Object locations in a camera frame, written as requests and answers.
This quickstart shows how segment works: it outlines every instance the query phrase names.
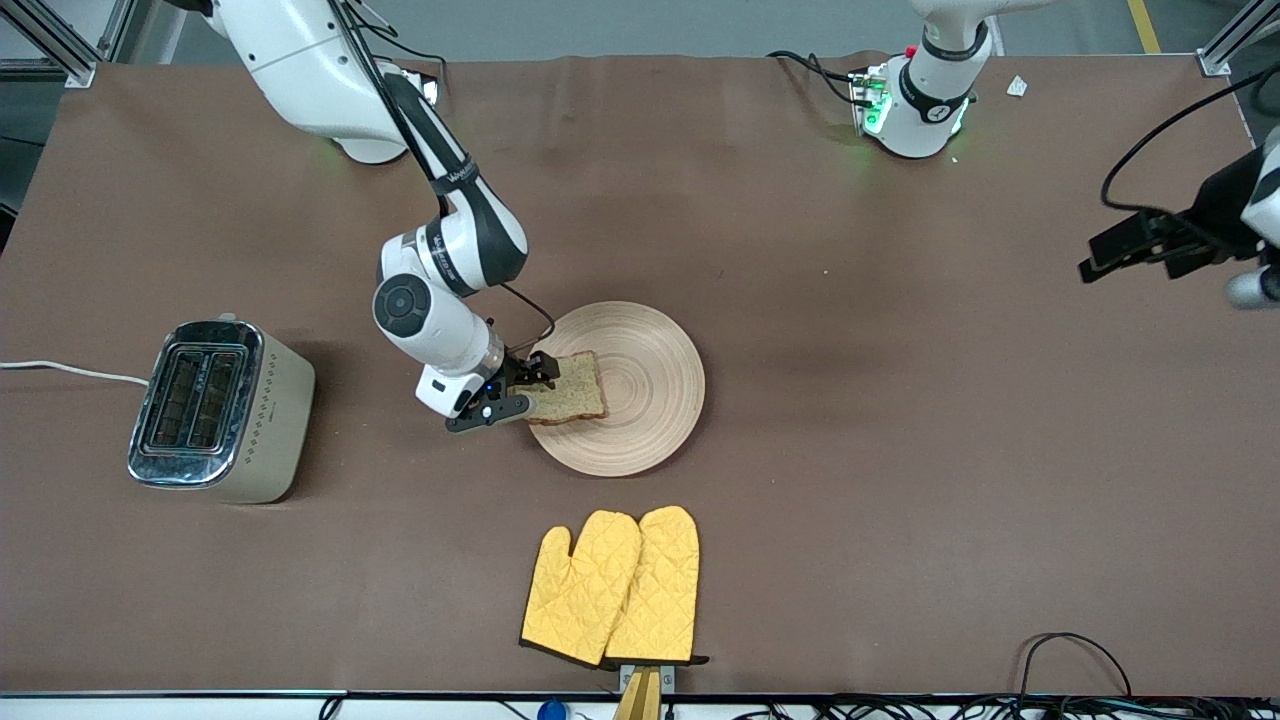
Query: yellow oven mitt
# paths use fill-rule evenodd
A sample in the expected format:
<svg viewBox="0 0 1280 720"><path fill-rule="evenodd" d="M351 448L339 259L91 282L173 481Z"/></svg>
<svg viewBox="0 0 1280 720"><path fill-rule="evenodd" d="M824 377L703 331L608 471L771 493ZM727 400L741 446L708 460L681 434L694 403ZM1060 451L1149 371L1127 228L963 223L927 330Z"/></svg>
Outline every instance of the yellow oven mitt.
<svg viewBox="0 0 1280 720"><path fill-rule="evenodd" d="M568 528L543 537L520 644L594 667L636 574L640 528L630 515L598 510L572 551L571 542Z"/></svg>
<svg viewBox="0 0 1280 720"><path fill-rule="evenodd" d="M654 510L640 520L640 565L604 651L612 662L696 664L698 525L684 507Z"/></svg>

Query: wooden plate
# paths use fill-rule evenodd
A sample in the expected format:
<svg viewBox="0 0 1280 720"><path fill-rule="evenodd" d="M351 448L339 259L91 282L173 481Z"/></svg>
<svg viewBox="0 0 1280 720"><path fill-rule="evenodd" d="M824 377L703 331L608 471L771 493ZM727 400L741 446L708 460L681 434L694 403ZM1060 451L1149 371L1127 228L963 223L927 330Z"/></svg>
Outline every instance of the wooden plate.
<svg viewBox="0 0 1280 720"><path fill-rule="evenodd" d="M535 346L554 357L594 350L608 418L530 425L548 454L588 475L621 478L671 456L703 411L707 378L675 320L635 302L596 302L556 322Z"/></svg>

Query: black cable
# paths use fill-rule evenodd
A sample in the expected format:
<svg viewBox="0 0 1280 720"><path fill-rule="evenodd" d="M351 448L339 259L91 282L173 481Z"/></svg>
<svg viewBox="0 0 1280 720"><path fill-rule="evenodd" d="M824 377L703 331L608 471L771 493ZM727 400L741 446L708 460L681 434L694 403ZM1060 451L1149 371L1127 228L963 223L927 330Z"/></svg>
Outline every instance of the black cable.
<svg viewBox="0 0 1280 720"><path fill-rule="evenodd" d="M918 702L905 696L887 698L882 696L840 693L836 696L836 702L838 705L865 707L873 712L883 712L884 715L888 715L892 720L916 720L911 715L911 711L906 708L906 706L911 706L919 710L922 714L924 714L924 716L928 720L937 720L937 717L932 712L929 712L924 706L919 705Z"/></svg>
<svg viewBox="0 0 1280 720"><path fill-rule="evenodd" d="M956 710L956 712L951 716L950 720L969 720L969 715L968 714L969 714L970 708L980 706L980 705L986 705L986 703L989 703L989 702L993 702L993 701L998 701L998 700L1007 700L1009 697L1010 696L1006 696L1006 694L988 694L988 696L975 697L975 698L970 700L969 702L961 705L959 707L959 710ZM975 717L982 717L983 712L979 712Z"/></svg>
<svg viewBox="0 0 1280 720"><path fill-rule="evenodd" d="M374 10L372 8L370 8L369 5L366 5L365 0L343 0L343 1L347 3L348 6L351 6L352 3L355 3L356 5L360 5L361 8L365 9L365 12L367 12L369 14L371 14L375 18L378 18L379 20L381 20L383 24L384 24L384 27L385 27L385 29L387 29L387 32L392 33L392 37L399 37L399 31L397 31L394 27L392 27L392 24L387 22L387 18L381 17L380 14L378 14L378 10ZM364 17L360 17L360 22L364 23L364 24L369 24L369 20L366 20Z"/></svg>
<svg viewBox="0 0 1280 720"><path fill-rule="evenodd" d="M552 318L550 313L548 313L547 310L543 310L543 307L540 305L538 305L536 302L534 302L532 300L530 300L529 297L526 297L525 293L522 293L518 290L511 287L509 284L507 284L507 283L499 283L499 286L503 290L506 290L507 292L509 292L509 293L515 295L516 297L521 299L522 301L525 301L525 305L529 305L530 307L532 307L534 310L536 310L539 315L541 315L543 318L547 318L547 323L548 323L547 324L547 329L543 331L543 334L535 337L534 340L522 342L522 343L512 347L511 348L512 352L520 352L522 350L529 350L530 347L538 345L539 342L549 338L552 336L552 333L556 332L556 318Z"/></svg>
<svg viewBox="0 0 1280 720"><path fill-rule="evenodd" d="M1256 83L1258 81L1263 81L1265 82L1267 78L1270 78L1271 76L1274 76L1277 70L1280 70L1280 63L1276 63L1276 64L1271 65L1270 68L1267 68L1267 69L1265 69L1265 70L1262 70L1260 73L1253 73L1252 76L1249 76L1249 77L1247 77L1247 78L1244 78L1244 79L1242 79L1242 81L1239 81L1236 83L1233 83L1233 85L1230 85L1228 87L1224 87L1222 90L1219 90L1217 92L1213 92L1213 94L1208 95L1207 97L1202 97L1201 100L1197 100L1196 102L1192 102L1190 105L1188 105L1188 106L1183 108L1181 110L1179 110L1179 111L1174 113L1172 115L1170 115L1165 122L1162 122L1158 126L1156 126L1155 129L1152 129L1151 132L1148 132L1146 136L1143 136L1142 140L1139 140L1133 147L1130 147L1129 151L1125 152L1124 156L1121 156L1120 160L1111 168L1111 170L1107 173L1107 177L1103 178L1103 181L1102 181L1102 192L1101 192L1102 204L1106 205L1107 208L1112 208L1115 210L1125 210L1125 211L1129 211L1129 213L1143 213L1143 211L1147 211L1147 213L1155 213L1155 214L1162 215L1162 217L1174 217L1174 213L1171 213L1169 210L1165 210L1164 208L1156 208L1156 206L1152 206L1152 205L1137 205L1137 204L1133 204L1133 202L1116 202L1115 200L1111 200L1111 183L1115 182L1116 176L1120 174L1120 170L1125 165L1128 165L1129 161L1133 160L1134 156L1138 155L1138 152L1143 147L1147 146L1147 143L1149 143L1152 140L1155 140L1160 133L1162 133L1166 129L1169 129L1170 126L1172 126L1178 120L1185 118L1187 115L1190 115L1196 110L1199 110L1201 108L1203 108L1203 106L1206 106L1206 105L1208 105L1208 104L1211 104L1211 102L1213 102L1216 100L1226 97L1228 95L1230 95L1230 94L1233 94L1233 92L1235 92L1238 90L1248 87L1248 86L1251 86L1251 85L1253 85L1253 83Z"/></svg>
<svg viewBox="0 0 1280 720"><path fill-rule="evenodd" d="M431 165L426 160L426 155L422 154L422 149L417 146L417 141L413 140L413 131L408 127L408 120L404 119L404 114L401 111L396 100L392 99L390 91L387 90L387 81L383 79L381 73L374 65L372 53L369 50L369 44L365 42L365 36L360 33L360 24L362 23L360 15L342 0L329 0L329 9L333 12L334 19L338 20L338 28L342 31L343 40L351 45L352 53L356 55L356 61L360 63L365 76L369 82L374 83L374 92L383 101L383 106L392 118L392 123L396 124L396 129L401 133L401 140L408 149L410 155L417 160L419 167L426 176L426 179L435 181L435 176L431 174ZM440 217L449 214L449 204L443 196L435 197L436 204L440 209Z"/></svg>
<svg viewBox="0 0 1280 720"><path fill-rule="evenodd" d="M863 720L863 717L867 717L872 712L876 712L874 707L861 707L859 708L858 715L854 715L854 711L850 710L849 712L845 712L845 720Z"/></svg>
<svg viewBox="0 0 1280 720"><path fill-rule="evenodd" d="M35 147L44 147L44 142L36 142L35 140L23 140L20 137L14 137L12 135L0 135L0 140L8 140L9 142L18 142L22 145L32 145Z"/></svg>
<svg viewBox="0 0 1280 720"><path fill-rule="evenodd" d="M1133 684L1129 682L1129 674L1125 673L1124 666L1120 665L1120 661L1116 660L1116 656L1111 655L1110 650L1102 647L1097 641L1087 638L1087 637L1084 637L1084 635L1082 635L1079 633L1047 633L1043 637L1041 637L1038 641L1036 641L1034 643L1032 643L1032 647L1027 650L1027 661L1023 664L1023 682L1021 682L1021 685L1018 689L1018 697L1014 698L1014 702L1010 706L1011 707L1011 715L1015 719L1020 719L1023 716L1023 712L1021 712L1023 711L1023 705L1027 701L1027 684L1030 682L1032 660L1036 657L1036 651L1039 650L1039 647L1042 644L1044 644L1044 643L1047 643L1050 641L1055 641L1057 638L1069 638L1069 639L1073 639L1073 641L1083 642L1083 643L1091 644L1094 648L1097 648L1098 651L1101 651L1102 655L1105 655L1107 657L1107 660L1110 660L1111 664L1115 665L1115 669L1120 671L1120 679L1124 680L1124 694L1125 694L1125 697L1126 698L1133 697Z"/></svg>
<svg viewBox="0 0 1280 720"><path fill-rule="evenodd" d="M498 705L500 705L500 706L506 707L507 710L509 710L509 711L515 712L515 714L516 714L516 717L520 717L520 720L529 720L529 716L527 716L527 715L525 715L524 712L521 712L521 711L516 710L516 707L515 707L515 706L512 706L512 705L511 705L509 702L507 702L507 701L504 701L504 700L499 700L499 701L497 701L497 702L498 702Z"/></svg>
<svg viewBox="0 0 1280 720"><path fill-rule="evenodd" d="M449 64L449 61L444 59L444 55L436 55L436 54L434 54L434 53L422 53L421 50L413 50L413 49L412 49L412 47L410 47L408 45L404 45L404 44L402 44L402 42L398 42L398 41L397 41L397 40L394 40L394 38L396 38L396 37L399 37L399 33L396 33L396 35L392 35L392 33L390 33L390 32L388 32L388 31L387 31L385 28L380 28L380 27L378 27L378 26L371 26L371 24L369 24L369 23L362 23L362 24L360 24L360 26L357 26L357 27L360 27L360 28L364 28L364 29L367 29L367 31L372 32L372 33L374 33L374 35L376 35L376 36L378 36L379 38L381 38L381 40L383 40L384 42L387 42L388 45L393 45L393 46L396 46L396 47L399 47L401 50L403 50L404 53L408 53L410 55L413 55L415 58L422 58L424 60L435 60L436 63L439 63L439 64L440 64L440 72L442 72L442 73L444 72L444 69L445 69L445 68L448 67L448 64Z"/></svg>
<svg viewBox="0 0 1280 720"><path fill-rule="evenodd" d="M1268 79L1275 77L1276 72L1280 72L1280 63L1262 70L1262 78L1258 79L1257 85L1253 86L1253 90L1249 91L1249 105L1253 105L1253 109L1257 110L1258 114L1268 118L1280 118L1280 105L1267 105L1266 101L1262 100L1262 88L1266 87Z"/></svg>
<svg viewBox="0 0 1280 720"><path fill-rule="evenodd" d="M338 708L342 707L343 698L344 696L340 694L325 698L324 705L320 706L319 720L333 720L338 715Z"/></svg>
<svg viewBox="0 0 1280 720"><path fill-rule="evenodd" d="M799 63L801 67L804 67L804 69L809 70L810 73L815 73L818 77L820 77L822 82L827 83L827 87L831 88L831 92L835 94L836 97L840 97L841 100L844 100L845 102L849 102L850 105L856 105L859 108L870 108L872 106L872 104L868 102L868 101L865 101L865 100L854 100L852 97L850 97L850 96L845 95L844 92L841 92L840 88L836 87L836 83L833 83L832 81L833 79L838 79L841 82L849 82L849 76L847 74L833 73L833 72L828 70L827 68L822 67L822 63L818 60L818 55L815 55L813 53L809 53L809 58L808 59L801 58L800 55L796 55L795 53L792 53L790 50L774 50L773 53L769 53L767 56L768 58L780 58L780 59L786 59L786 60L794 60L794 61Z"/></svg>
<svg viewBox="0 0 1280 720"><path fill-rule="evenodd" d="M769 703L769 714L777 720L794 720L790 715L787 715L786 710L782 710L782 707L772 702Z"/></svg>
<svg viewBox="0 0 1280 720"><path fill-rule="evenodd" d="M822 73L822 74L829 77L831 79L840 79L840 81L846 81L846 82L849 81L849 76L842 76L842 74L838 74L838 73L833 73L833 72L823 68L820 64L812 65L812 64L809 64L809 60L806 60L805 58L801 58L800 55L796 55L795 53L792 53L790 50L774 50L773 53L769 53L768 55L765 55L765 58L785 58L787 60L792 60L792 61L796 61L796 63L804 65L805 69L808 69L810 73Z"/></svg>
<svg viewBox="0 0 1280 720"><path fill-rule="evenodd" d="M833 705L814 705L814 720L849 720L849 714Z"/></svg>

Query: white power cord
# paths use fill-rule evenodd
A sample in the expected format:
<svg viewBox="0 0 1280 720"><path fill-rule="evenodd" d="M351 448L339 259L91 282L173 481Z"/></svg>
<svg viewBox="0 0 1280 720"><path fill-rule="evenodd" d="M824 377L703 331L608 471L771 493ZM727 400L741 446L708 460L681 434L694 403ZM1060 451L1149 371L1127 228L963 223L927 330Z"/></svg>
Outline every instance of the white power cord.
<svg viewBox="0 0 1280 720"><path fill-rule="evenodd" d="M111 373L99 373L97 370L86 370L84 368L73 368L70 365L63 365L61 363L54 363L52 360L24 360L22 363L0 363L0 370L31 370L35 368L63 370L65 373L76 373L77 375L88 375L91 378L101 378L104 380L122 380L125 383L136 383L142 387L147 387L151 384L151 380L134 378L133 375L115 375Z"/></svg>

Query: brown table cover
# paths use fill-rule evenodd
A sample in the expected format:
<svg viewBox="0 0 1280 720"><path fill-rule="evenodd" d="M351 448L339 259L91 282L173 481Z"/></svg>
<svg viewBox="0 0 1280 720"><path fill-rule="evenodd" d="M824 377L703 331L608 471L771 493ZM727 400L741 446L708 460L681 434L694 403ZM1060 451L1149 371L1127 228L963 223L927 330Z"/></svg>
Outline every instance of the brown table cover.
<svg viewBox="0 0 1280 720"><path fill-rule="evenodd" d="M1107 168L1221 81L1001 58L978 87L908 161L774 60L451 67L445 117L530 237L518 287L652 305L703 355L690 442L602 480L413 398L370 316L378 247L435 209L411 161L348 161L241 68L100 68L0 259L3 357L146 375L234 311L315 364L315 411L292 498L220 506L129 479L140 388L0 374L0 687L612 688L516 644L539 538L680 503L712 657L682 691L1007 691L1028 637L1070 629L1138 692L1272 693L1280 316L1226 306L1244 266L1075 273L1120 218ZM1248 147L1220 102L1117 196L1185 206ZM502 291L472 306L539 329ZM1037 657L1033 689L1116 691Z"/></svg>

